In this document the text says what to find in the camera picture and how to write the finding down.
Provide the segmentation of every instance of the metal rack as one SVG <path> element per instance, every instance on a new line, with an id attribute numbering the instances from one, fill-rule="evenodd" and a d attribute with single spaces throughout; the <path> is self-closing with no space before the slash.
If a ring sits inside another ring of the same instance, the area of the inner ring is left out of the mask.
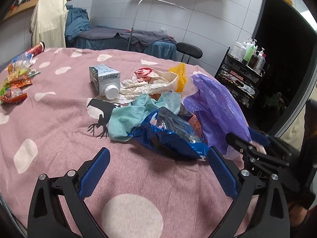
<path id="1" fill-rule="evenodd" d="M 229 49 L 218 68 L 215 78 L 230 91 L 239 103 L 251 108 L 255 98 L 259 95 L 257 87 L 261 83 L 265 72 L 262 70 L 260 74 L 256 73 L 229 54 Z M 254 94 L 245 90 L 246 86 L 249 86 Z"/>

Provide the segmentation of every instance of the white polka dot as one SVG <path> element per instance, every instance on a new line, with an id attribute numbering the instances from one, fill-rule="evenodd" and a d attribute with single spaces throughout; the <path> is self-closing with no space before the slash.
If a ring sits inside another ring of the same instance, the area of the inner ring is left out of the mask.
<path id="1" fill-rule="evenodd" d="M 141 63 L 146 64 L 146 65 L 157 65 L 156 62 L 149 62 L 149 61 L 144 61 L 144 60 L 141 60 Z"/>
<path id="2" fill-rule="evenodd" d="M 33 58 L 33 59 L 31 60 L 32 65 L 36 63 L 36 60 L 37 60 L 37 59 L 38 59 L 38 58 Z"/>
<path id="3" fill-rule="evenodd" d="M 97 58 L 97 61 L 98 62 L 103 62 L 105 60 L 108 60 L 109 58 L 112 58 L 111 55 L 99 55 L 98 58 Z"/>
<path id="4" fill-rule="evenodd" d="M 88 106 L 89 102 L 92 100 L 92 98 L 87 99 L 87 113 L 89 114 L 90 117 L 94 119 L 99 119 L 99 116 L 102 115 L 103 117 L 103 111 L 100 109 L 93 107 L 93 106 Z"/>
<path id="5" fill-rule="evenodd" d="M 101 221 L 111 238 L 159 238 L 163 231 L 163 217 L 157 207 L 134 194 L 112 198 L 102 211 Z"/>
<path id="6" fill-rule="evenodd" d="M 32 85 L 27 86 L 26 88 L 22 88 L 23 93 L 26 92 Z"/>
<path id="7" fill-rule="evenodd" d="M 39 66 L 39 68 L 44 68 L 46 66 L 49 66 L 51 64 L 51 62 L 44 62 L 44 63 L 41 63 L 41 65 Z"/>
<path id="8" fill-rule="evenodd" d="M 77 49 L 70 57 L 78 57 L 82 55 L 82 50 Z"/>
<path id="9" fill-rule="evenodd" d="M 26 139 L 13 158 L 15 168 L 19 174 L 24 173 L 28 169 L 36 155 L 36 144 L 33 140 Z"/>
<path id="10" fill-rule="evenodd" d="M 55 54 L 58 54 L 61 50 L 63 50 L 62 47 L 58 48 L 58 49 L 55 51 Z"/>
<path id="11" fill-rule="evenodd" d="M 34 95 L 34 98 L 36 101 L 40 101 L 43 97 L 45 97 L 46 95 L 51 94 L 51 95 L 56 95 L 55 92 L 50 91 L 50 92 L 46 92 L 46 93 L 36 93 Z"/>
<path id="12" fill-rule="evenodd" d="M 55 74 L 59 75 L 59 74 L 65 73 L 66 71 L 68 71 L 70 69 L 71 69 L 71 67 L 69 67 L 69 66 L 62 67 L 62 68 L 59 68 L 58 70 L 56 70 Z"/>
<path id="13" fill-rule="evenodd" d="M 4 113 L 0 113 L 0 124 L 5 124 L 8 121 L 9 121 L 9 116 Z"/>

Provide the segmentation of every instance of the pink blanket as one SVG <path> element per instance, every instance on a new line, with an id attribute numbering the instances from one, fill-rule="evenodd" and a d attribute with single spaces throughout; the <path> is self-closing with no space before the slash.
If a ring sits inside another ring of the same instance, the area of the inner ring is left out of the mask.
<path id="1" fill-rule="evenodd" d="M 175 162 L 132 140 L 123 144 L 87 132 L 100 114 L 87 107 L 98 95 L 88 67 L 97 64 L 117 69 L 124 80 L 146 64 L 167 70 L 179 63 L 118 50 L 51 48 L 37 56 L 32 68 L 41 74 L 27 88 L 28 98 L 0 107 L 0 189 L 10 209 L 27 226 L 38 176 L 63 176 L 106 147 L 111 162 L 85 203 L 110 238 L 208 237 L 232 200 L 207 162 Z M 187 74 L 205 73 L 199 66 L 186 67 Z M 78 233 L 64 200 L 62 205 Z M 250 217 L 249 211 L 238 234 Z"/>

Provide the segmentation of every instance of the wooden shelf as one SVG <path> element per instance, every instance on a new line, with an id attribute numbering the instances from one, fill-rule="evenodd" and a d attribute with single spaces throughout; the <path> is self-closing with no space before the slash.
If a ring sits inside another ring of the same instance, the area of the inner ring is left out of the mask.
<path id="1" fill-rule="evenodd" d="M 4 20 L 6 20 L 9 17 L 12 17 L 15 14 L 18 14 L 24 10 L 27 10 L 29 8 L 35 7 L 38 0 L 31 0 L 25 3 L 20 4 L 18 7 L 14 8 L 12 11 L 9 11 L 7 15 L 4 17 Z"/>

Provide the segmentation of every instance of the blue snack bag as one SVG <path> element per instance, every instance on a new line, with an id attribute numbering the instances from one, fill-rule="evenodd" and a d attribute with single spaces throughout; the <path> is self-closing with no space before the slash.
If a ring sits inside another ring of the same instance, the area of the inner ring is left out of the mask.
<path id="1" fill-rule="evenodd" d="M 147 149 L 177 160 L 204 159 L 208 152 L 191 125 L 165 107 L 151 112 L 128 135 Z"/>

